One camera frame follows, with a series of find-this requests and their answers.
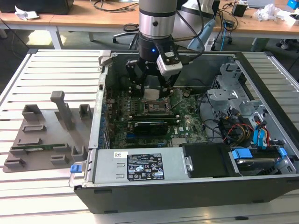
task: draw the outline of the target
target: sticker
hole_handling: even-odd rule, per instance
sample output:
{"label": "sticker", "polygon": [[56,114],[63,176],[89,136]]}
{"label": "sticker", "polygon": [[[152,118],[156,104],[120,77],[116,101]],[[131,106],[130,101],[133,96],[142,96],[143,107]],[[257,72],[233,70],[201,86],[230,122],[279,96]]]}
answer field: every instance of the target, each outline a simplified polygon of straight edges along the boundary
{"label": "sticker", "polygon": [[128,152],[114,152],[114,158],[126,158],[128,156]]}
{"label": "sticker", "polygon": [[128,155],[128,152],[125,153],[127,153],[127,177],[129,181],[164,180],[164,169],[161,154]]}

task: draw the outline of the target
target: motherboard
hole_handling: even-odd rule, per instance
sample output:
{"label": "motherboard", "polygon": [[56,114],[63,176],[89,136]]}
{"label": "motherboard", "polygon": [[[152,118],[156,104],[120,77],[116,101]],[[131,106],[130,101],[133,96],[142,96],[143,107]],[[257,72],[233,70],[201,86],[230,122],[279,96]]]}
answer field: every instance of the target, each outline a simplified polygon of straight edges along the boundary
{"label": "motherboard", "polygon": [[197,114],[199,94],[176,88],[159,100],[107,91],[110,148],[178,147],[207,141]]}

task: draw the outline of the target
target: green circuit board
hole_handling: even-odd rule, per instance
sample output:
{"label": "green circuit board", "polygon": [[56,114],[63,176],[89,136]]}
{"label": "green circuit board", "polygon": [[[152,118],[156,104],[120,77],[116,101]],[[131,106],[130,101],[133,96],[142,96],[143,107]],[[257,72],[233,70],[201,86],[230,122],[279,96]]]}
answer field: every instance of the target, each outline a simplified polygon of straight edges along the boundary
{"label": "green circuit board", "polygon": [[[197,96],[192,95],[191,90],[175,89],[169,97],[162,99],[162,102],[156,102],[163,107],[151,105],[152,107],[146,109],[146,104],[150,103],[141,98],[132,98],[126,91],[114,93],[107,99],[110,148],[178,147],[184,142],[207,141],[206,132],[202,130],[202,122],[196,113]],[[171,122],[168,122],[167,119],[163,120],[169,124],[165,135],[136,136],[132,130],[134,125],[134,121],[131,120],[132,116],[148,115],[150,117],[155,114],[179,115],[179,118],[171,119]]]}

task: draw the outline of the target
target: power connector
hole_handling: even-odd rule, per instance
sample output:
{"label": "power connector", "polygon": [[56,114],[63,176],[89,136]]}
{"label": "power connector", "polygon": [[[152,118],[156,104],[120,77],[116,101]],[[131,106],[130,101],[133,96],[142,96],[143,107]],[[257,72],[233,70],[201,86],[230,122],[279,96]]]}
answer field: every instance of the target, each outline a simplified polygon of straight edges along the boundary
{"label": "power connector", "polygon": [[223,24],[225,24],[226,28],[234,28],[235,22],[231,20],[225,20]]}

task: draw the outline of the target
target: metal rack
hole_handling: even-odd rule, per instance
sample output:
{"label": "metal rack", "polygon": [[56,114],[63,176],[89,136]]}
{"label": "metal rack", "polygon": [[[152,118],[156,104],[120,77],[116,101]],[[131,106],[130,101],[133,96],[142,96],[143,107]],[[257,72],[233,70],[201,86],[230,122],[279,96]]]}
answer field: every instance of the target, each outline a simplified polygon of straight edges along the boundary
{"label": "metal rack", "polygon": [[[281,224],[298,221],[299,190],[270,203],[94,215],[68,186],[69,169],[2,172],[1,167],[21,125],[25,104],[38,104],[41,109],[54,108],[55,104],[49,100],[51,92],[63,90],[68,93],[65,101],[70,107],[82,103],[94,107],[100,75],[99,54],[99,50],[39,50],[27,54],[0,96],[1,223],[231,224],[244,219],[242,223],[246,224]],[[246,53],[245,56],[290,118],[294,116],[291,119],[299,128],[295,119],[299,113],[299,103],[294,103],[299,102],[295,80],[271,56],[264,53]],[[234,196],[233,192],[223,193]]]}

